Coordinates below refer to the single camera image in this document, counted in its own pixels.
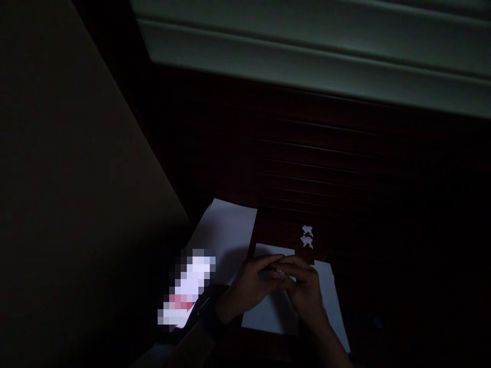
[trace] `white paper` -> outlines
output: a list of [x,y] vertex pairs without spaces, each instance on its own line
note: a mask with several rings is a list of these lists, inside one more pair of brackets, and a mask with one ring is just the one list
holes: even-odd
[[312,232],[312,226],[307,226],[307,225],[302,226],[302,230],[303,230],[303,235],[310,233],[310,235],[314,237],[314,233]]
[[346,336],[346,330],[344,329],[343,317],[341,315],[341,308],[339,307],[338,293],[336,292],[331,265],[325,262],[314,261],[313,268],[315,268],[319,274],[322,301],[327,312],[329,323],[334,332],[336,332],[336,335],[346,352],[350,353],[351,349],[349,347],[348,337]]
[[312,238],[311,237],[306,237],[306,236],[303,236],[300,238],[300,240],[302,241],[303,243],[303,247],[305,248],[305,246],[308,244],[310,247],[312,247],[312,249],[314,248],[314,246],[312,245]]
[[[254,256],[283,254],[292,256],[295,250],[256,244]],[[284,290],[266,296],[257,306],[244,313],[242,327],[277,334],[298,336],[298,316]]]
[[214,199],[186,248],[211,249],[215,253],[215,281],[230,285],[247,257],[257,209]]

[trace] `wristband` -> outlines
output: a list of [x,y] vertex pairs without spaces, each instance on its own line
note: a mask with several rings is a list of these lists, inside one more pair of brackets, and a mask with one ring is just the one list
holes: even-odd
[[203,327],[205,331],[215,340],[221,340],[228,331],[228,327],[220,322],[215,311],[216,300],[208,303],[204,311],[202,312],[201,319],[203,321]]

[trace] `hand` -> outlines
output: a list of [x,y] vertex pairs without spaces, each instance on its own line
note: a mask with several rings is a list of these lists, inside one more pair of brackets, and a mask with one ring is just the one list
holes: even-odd
[[[322,304],[317,271],[297,256],[280,259],[271,265],[284,272],[283,287],[301,319],[311,328],[327,321]],[[297,278],[293,281],[288,275]]]
[[259,279],[259,272],[284,255],[272,255],[245,260],[232,285],[217,302],[215,311],[225,325],[236,316],[254,308],[266,295],[274,290],[284,289],[285,283],[278,273],[272,271],[271,280]]

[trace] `finger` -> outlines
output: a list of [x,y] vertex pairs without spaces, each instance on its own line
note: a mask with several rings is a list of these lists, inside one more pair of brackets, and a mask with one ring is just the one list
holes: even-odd
[[300,281],[307,281],[310,277],[310,271],[290,263],[274,263],[273,268],[279,269],[288,275],[296,277]]
[[252,265],[253,265],[253,268],[259,272],[260,270],[262,270],[266,266],[270,265],[273,262],[279,261],[283,257],[284,257],[284,255],[270,255],[270,256],[268,255],[268,256],[262,256],[262,257],[254,258],[252,261]]
[[304,269],[313,269],[312,266],[310,266],[307,262],[305,262],[299,256],[283,257],[282,259],[280,259],[278,261],[278,263],[291,263],[291,264],[295,264],[299,267],[302,267]]
[[289,283],[286,279],[289,279],[292,283],[293,280],[290,277],[281,278],[281,279],[272,279],[263,282],[263,295],[266,296],[273,291],[283,290],[289,287]]

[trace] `wrist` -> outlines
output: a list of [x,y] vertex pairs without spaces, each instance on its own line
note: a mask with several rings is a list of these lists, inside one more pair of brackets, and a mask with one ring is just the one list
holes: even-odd
[[232,304],[228,301],[225,295],[217,301],[215,305],[215,313],[223,325],[227,325],[238,315],[234,312]]
[[308,318],[303,318],[303,321],[307,327],[316,335],[322,334],[326,329],[331,328],[327,315],[324,313],[318,313],[309,315]]

